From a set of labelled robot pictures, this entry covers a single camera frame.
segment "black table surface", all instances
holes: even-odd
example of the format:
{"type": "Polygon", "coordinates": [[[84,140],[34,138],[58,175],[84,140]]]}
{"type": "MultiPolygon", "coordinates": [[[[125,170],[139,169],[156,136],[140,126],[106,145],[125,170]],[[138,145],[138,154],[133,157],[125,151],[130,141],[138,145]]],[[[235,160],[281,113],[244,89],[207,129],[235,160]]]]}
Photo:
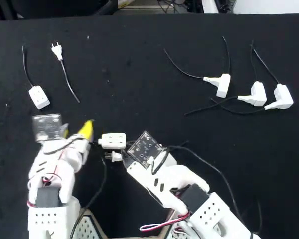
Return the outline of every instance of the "black table surface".
{"type": "MultiPolygon", "coordinates": [[[[276,83],[254,58],[268,102],[276,83]]],[[[231,101],[230,107],[254,107],[231,101]]],[[[0,22],[0,238],[28,237],[27,175],[39,151],[31,116],[61,113],[75,133],[93,119],[95,138],[125,132],[129,140],[147,130],[164,145],[187,145],[218,167],[229,180],[250,230],[262,238],[299,239],[299,15],[151,15],[105,16],[0,22]],[[228,96],[247,95],[255,81],[249,45],[281,83],[294,105],[254,115],[235,115],[220,108],[191,117],[183,113],[211,104],[216,88],[177,71],[167,59],[197,75],[217,76],[226,68],[221,36],[232,59],[228,96]],[[63,47],[69,79],[81,99],[68,90],[51,43],[63,47]],[[37,110],[22,68],[28,49],[28,71],[51,101],[37,110]]],[[[85,205],[101,184],[99,152],[92,151],[76,175],[74,196],[85,205]]],[[[179,164],[204,178],[233,209],[222,178],[186,152],[173,153],[179,164]]],[[[109,237],[141,236],[143,224],[162,222],[163,209],[124,170],[108,166],[108,181],[91,207],[109,237]]]]}

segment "cable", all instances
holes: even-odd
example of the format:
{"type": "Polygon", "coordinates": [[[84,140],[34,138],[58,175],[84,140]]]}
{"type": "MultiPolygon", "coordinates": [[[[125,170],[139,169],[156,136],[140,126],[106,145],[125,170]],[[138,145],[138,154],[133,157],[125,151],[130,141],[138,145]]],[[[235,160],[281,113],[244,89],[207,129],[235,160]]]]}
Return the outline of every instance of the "cable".
{"type": "Polygon", "coordinates": [[[152,175],[155,175],[160,170],[160,168],[163,166],[163,164],[166,162],[168,155],[169,155],[169,148],[166,148],[164,151],[165,151],[164,158],[161,160],[161,162],[159,163],[159,165],[156,167],[156,169],[154,171],[153,171],[153,169],[154,169],[154,161],[153,161],[153,163],[151,165],[151,174],[152,175]]]}
{"type": "Polygon", "coordinates": [[[63,69],[63,73],[64,73],[64,76],[65,76],[66,83],[68,84],[68,87],[69,87],[69,89],[70,89],[72,95],[73,95],[74,98],[76,99],[76,101],[77,101],[78,103],[80,103],[79,98],[76,96],[76,94],[74,93],[74,91],[73,91],[73,89],[72,89],[72,87],[71,87],[71,85],[70,85],[69,78],[68,78],[68,74],[66,73],[66,70],[65,70],[65,67],[64,67],[63,60],[60,60],[60,62],[61,62],[61,65],[62,65],[62,69],[63,69]]]}
{"type": "Polygon", "coordinates": [[[102,181],[102,184],[99,188],[99,190],[93,195],[93,197],[90,199],[90,201],[87,203],[87,205],[82,209],[81,213],[79,214],[77,220],[75,221],[74,225],[73,225],[73,228],[72,228],[72,231],[71,231],[71,234],[70,234],[70,239],[73,238],[74,236],[74,232],[75,232],[75,229],[77,227],[77,225],[80,223],[81,219],[83,218],[83,215],[85,213],[85,211],[93,204],[93,202],[97,199],[97,197],[100,195],[100,193],[102,192],[103,188],[104,188],[104,185],[106,183],[106,180],[107,180],[107,167],[106,167],[106,163],[104,161],[104,159],[101,157],[101,160],[102,160],[102,163],[104,165],[104,174],[103,174],[103,181],[102,181]]]}
{"type": "Polygon", "coordinates": [[[276,78],[276,76],[271,72],[271,70],[269,70],[268,66],[264,63],[264,61],[261,59],[260,55],[257,53],[257,51],[255,50],[255,48],[253,48],[254,53],[256,54],[256,56],[258,57],[258,59],[260,60],[260,62],[263,64],[263,66],[267,69],[267,71],[269,72],[269,74],[273,77],[273,79],[276,81],[277,84],[279,84],[278,79],[276,78]]]}
{"type": "Polygon", "coordinates": [[[194,76],[194,75],[191,75],[191,74],[189,74],[189,73],[183,71],[182,69],[180,69],[180,68],[176,65],[176,63],[173,61],[173,59],[170,57],[170,55],[168,54],[168,52],[166,51],[165,48],[164,48],[164,52],[165,52],[165,54],[167,55],[167,57],[169,58],[169,60],[171,61],[171,63],[172,63],[172,64],[173,64],[173,65],[174,65],[174,66],[175,66],[181,73],[183,73],[183,74],[185,74],[185,75],[187,75],[187,76],[196,78],[196,79],[201,79],[201,80],[204,79],[204,77],[194,76]]]}
{"type": "Polygon", "coordinates": [[[265,108],[262,107],[261,109],[257,109],[257,110],[255,110],[255,111],[241,112],[241,111],[231,110],[231,109],[229,109],[229,108],[227,108],[227,107],[225,107],[225,106],[222,106],[222,105],[220,105],[220,107],[223,108],[223,109],[226,110],[226,111],[229,111],[229,112],[231,112],[231,113],[238,114],[238,115],[249,115],[249,114],[254,114],[254,113],[257,113],[257,112],[260,112],[260,111],[264,111],[264,110],[265,110],[265,108]]]}
{"type": "Polygon", "coordinates": [[[143,226],[140,227],[140,231],[141,232],[150,232],[150,231],[153,231],[153,230],[156,230],[156,229],[168,226],[168,225],[172,225],[174,223],[184,221],[189,216],[190,216],[190,212],[188,212],[186,215],[183,215],[183,216],[180,215],[179,218],[177,218],[177,219],[169,220],[169,221],[166,221],[164,223],[160,223],[160,224],[159,223],[154,223],[154,224],[143,225],[143,226]]]}
{"type": "Polygon", "coordinates": [[[257,77],[257,71],[256,71],[256,67],[254,65],[253,62],[253,49],[254,49],[254,40],[252,40],[251,45],[250,45],[250,63],[254,69],[254,74],[255,74],[255,81],[258,81],[258,77],[257,77]]]}
{"type": "Polygon", "coordinates": [[[230,193],[230,196],[231,196],[231,199],[233,201],[233,205],[234,205],[234,209],[236,211],[236,215],[238,217],[238,219],[244,223],[244,221],[242,220],[242,217],[240,216],[240,213],[239,213],[239,210],[238,210],[238,207],[237,207],[237,204],[236,204],[236,200],[234,198],[234,194],[233,194],[233,191],[225,177],[225,175],[218,169],[216,168],[215,166],[213,166],[212,164],[210,164],[209,162],[207,162],[206,160],[202,159],[198,154],[196,154],[194,151],[192,151],[191,149],[189,148],[186,148],[186,147],[182,147],[182,146],[169,146],[169,148],[175,148],[175,149],[180,149],[180,150],[185,150],[189,153],[191,153],[192,155],[194,155],[196,158],[198,158],[200,161],[202,161],[203,163],[207,164],[209,167],[211,167],[212,169],[214,169],[217,173],[219,173],[219,175],[223,178],[225,184],[227,185],[227,188],[228,188],[228,191],[230,193]]]}
{"type": "Polygon", "coordinates": [[[26,78],[28,79],[31,87],[33,87],[33,83],[32,81],[30,80],[30,77],[28,75],[28,71],[27,71],[27,68],[26,68],[26,59],[25,59],[25,50],[24,50],[24,47],[22,46],[22,58],[23,58],[23,69],[24,69],[24,72],[25,72],[25,76],[26,78]]]}
{"type": "Polygon", "coordinates": [[[191,114],[196,113],[196,112],[199,112],[199,111],[204,111],[204,110],[213,108],[213,107],[215,107],[215,106],[217,106],[217,105],[220,105],[220,104],[222,104],[222,103],[224,103],[224,102],[226,102],[226,101],[228,101],[228,100],[236,99],[236,98],[237,98],[237,96],[231,96],[231,97],[225,98],[225,99],[223,99],[222,101],[220,101],[220,102],[218,102],[218,103],[215,103],[215,104],[213,104],[213,105],[206,106],[206,107],[202,107],[202,108],[198,108],[198,109],[195,109],[195,110],[186,112],[186,113],[184,114],[184,116],[188,116],[188,115],[191,115],[191,114]]]}
{"type": "Polygon", "coordinates": [[[226,47],[226,52],[227,52],[227,59],[228,59],[228,71],[227,73],[230,74],[230,70],[231,70],[231,64],[230,64],[230,55],[229,55],[229,50],[228,50],[228,45],[227,45],[227,41],[225,39],[224,36],[221,36],[225,42],[225,47],[226,47]]]}
{"type": "Polygon", "coordinates": [[[77,140],[84,140],[85,138],[82,138],[82,137],[77,137],[77,138],[74,138],[73,140],[71,140],[70,142],[68,142],[66,145],[62,146],[61,148],[58,148],[54,151],[51,151],[51,152],[43,152],[45,155],[51,155],[51,154],[55,154],[63,149],[65,149],[67,146],[69,146],[70,144],[72,144],[73,142],[77,141],[77,140]]]}

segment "white plug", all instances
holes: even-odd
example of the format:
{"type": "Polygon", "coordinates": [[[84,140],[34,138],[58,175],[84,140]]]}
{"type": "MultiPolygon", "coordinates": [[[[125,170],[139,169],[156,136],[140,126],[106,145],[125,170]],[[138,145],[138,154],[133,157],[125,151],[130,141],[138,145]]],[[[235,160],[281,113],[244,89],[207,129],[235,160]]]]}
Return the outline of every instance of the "white plug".
{"type": "Polygon", "coordinates": [[[112,153],[105,153],[105,159],[110,159],[112,163],[122,161],[122,155],[120,153],[116,153],[112,151],[112,153]]]}
{"type": "Polygon", "coordinates": [[[277,84],[274,90],[276,101],[265,106],[265,110],[269,109],[287,109],[293,103],[293,99],[286,85],[277,84]]]}
{"type": "Polygon", "coordinates": [[[126,136],[124,133],[106,133],[98,140],[103,149],[124,149],[126,147],[126,136]]]}
{"type": "Polygon", "coordinates": [[[63,60],[63,57],[62,57],[62,46],[59,45],[59,43],[57,42],[56,43],[56,46],[54,46],[52,44],[52,48],[51,50],[53,51],[53,53],[56,55],[56,57],[58,58],[58,60],[63,60]]]}
{"type": "Polygon", "coordinates": [[[204,77],[203,80],[217,86],[216,95],[218,97],[226,97],[230,83],[230,75],[228,73],[222,74],[221,77],[204,77]]]}
{"type": "Polygon", "coordinates": [[[263,106],[267,101],[265,87],[263,83],[255,81],[251,87],[251,95],[249,96],[238,96],[237,98],[240,101],[245,101],[254,106],[263,106]]]}
{"type": "Polygon", "coordinates": [[[41,109],[50,104],[48,97],[40,86],[33,86],[29,90],[29,94],[33,103],[38,109],[41,109]]]}

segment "electrical plug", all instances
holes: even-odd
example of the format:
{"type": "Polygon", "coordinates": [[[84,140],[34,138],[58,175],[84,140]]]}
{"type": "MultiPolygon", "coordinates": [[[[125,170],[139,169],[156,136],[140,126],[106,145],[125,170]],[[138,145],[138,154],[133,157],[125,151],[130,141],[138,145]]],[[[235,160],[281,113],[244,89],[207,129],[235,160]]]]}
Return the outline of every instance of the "electrical plug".
{"type": "Polygon", "coordinates": [[[263,83],[255,81],[251,87],[251,95],[249,96],[238,96],[237,98],[240,101],[245,101],[254,106],[263,106],[267,101],[265,87],[263,83]]]}
{"type": "Polygon", "coordinates": [[[59,45],[59,43],[57,42],[56,43],[56,46],[54,46],[52,44],[52,48],[51,50],[53,51],[53,53],[56,55],[56,57],[58,58],[59,61],[63,60],[63,57],[62,57],[62,46],[59,45]]]}
{"type": "Polygon", "coordinates": [[[274,90],[276,101],[265,106],[265,110],[269,109],[287,109],[293,103],[293,99],[286,85],[277,84],[274,90]]]}
{"type": "Polygon", "coordinates": [[[112,163],[122,161],[122,155],[120,153],[116,153],[114,151],[112,151],[112,153],[105,153],[104,158],[110,159],[112,161],[112,163]]]}
{"type": "Polygon", "coordinates": [[[216,96],[226,97],[230,83],[230,75],[228,73],[222,74],[221,77],[204,77],[203,80],[217,86],[216,96]]]}

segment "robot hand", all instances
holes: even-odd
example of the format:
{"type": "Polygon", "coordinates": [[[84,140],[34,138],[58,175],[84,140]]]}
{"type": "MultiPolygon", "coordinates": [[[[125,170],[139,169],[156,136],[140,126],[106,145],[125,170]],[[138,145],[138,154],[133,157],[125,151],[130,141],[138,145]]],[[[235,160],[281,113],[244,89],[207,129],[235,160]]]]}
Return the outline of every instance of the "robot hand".
{"type": "Polygon", "coordinates": [[[209,185],[176,160],[144,132],[123,155],[127,172],[145,187],[165,208],[172,208],[178,218],[161,224],[140,227],[152,231],[172,225],[169,238],[260,239],[230,211],[209,185]]]}

